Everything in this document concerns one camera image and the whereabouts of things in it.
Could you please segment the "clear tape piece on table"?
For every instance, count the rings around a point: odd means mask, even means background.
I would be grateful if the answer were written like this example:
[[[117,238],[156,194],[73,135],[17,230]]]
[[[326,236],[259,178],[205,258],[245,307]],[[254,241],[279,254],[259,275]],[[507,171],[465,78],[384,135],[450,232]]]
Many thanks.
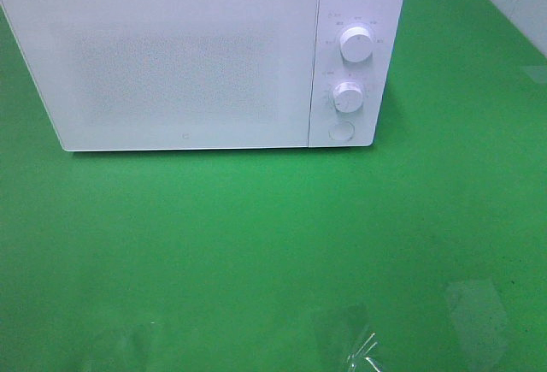
[[[341,371],[383,371],[384,368],[375,355],[378,344],[377,334],[366,325],[359,333],[354,345],[350,348],[349,353],[345,357],[341,366]]]

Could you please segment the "white microwave oven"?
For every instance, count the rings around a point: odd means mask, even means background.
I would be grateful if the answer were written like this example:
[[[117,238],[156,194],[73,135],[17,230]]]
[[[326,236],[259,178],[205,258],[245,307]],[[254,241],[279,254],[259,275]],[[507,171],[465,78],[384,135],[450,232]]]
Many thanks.
[[[403,0],[1,0],[65,151],[369,146]]]

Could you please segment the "white microwave knob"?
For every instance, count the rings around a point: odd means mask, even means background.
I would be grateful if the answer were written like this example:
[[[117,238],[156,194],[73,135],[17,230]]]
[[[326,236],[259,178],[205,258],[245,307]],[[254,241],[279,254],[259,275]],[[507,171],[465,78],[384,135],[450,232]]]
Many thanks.
[[[370,27],[353,23],[343,28],[338,37],[341,56],[350,63],[366,61],[373,53],[374,36]]]
[[[356,82],[345,81],[334,88],[332,99],[335,110],[345,114],[353,113],[363,105],[363,89]]]

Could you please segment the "round microwave door button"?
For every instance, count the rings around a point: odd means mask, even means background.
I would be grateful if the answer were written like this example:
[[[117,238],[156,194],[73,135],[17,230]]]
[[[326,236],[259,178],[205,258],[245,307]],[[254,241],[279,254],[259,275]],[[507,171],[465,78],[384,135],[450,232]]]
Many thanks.
[[[349,121],[341,121],[329,128],[329,137],[333,141],[349,141],[355,133],[354,125]]]

